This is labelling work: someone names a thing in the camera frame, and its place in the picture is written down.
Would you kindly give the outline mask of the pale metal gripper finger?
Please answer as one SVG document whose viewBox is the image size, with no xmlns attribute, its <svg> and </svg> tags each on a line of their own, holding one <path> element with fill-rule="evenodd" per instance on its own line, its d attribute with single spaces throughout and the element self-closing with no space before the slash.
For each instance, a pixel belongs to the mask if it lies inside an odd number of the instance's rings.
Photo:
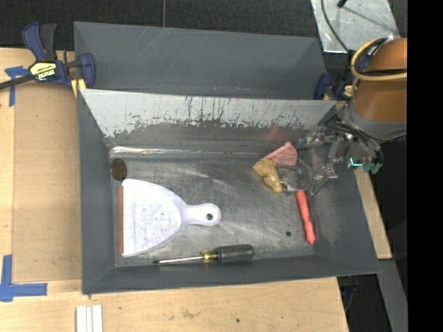
<svg viewBox="0 0 443 332">
<path fill-rule="evenodd" d="M 302 138 L 296 141 L 296 149 L 310 149 L 319 147 L 326 142 L 331 142 L 333 133 L 326 127 L 315 127 L 310 129 Z"/>
<path fill-rule="evenodd" d="M 317 195 L 330 181 L 338 178 L 335 167 L 333 165 L 321 165 L 315 172 L 312 179 L 309 193 L 312 196 Z"/>
</svg>

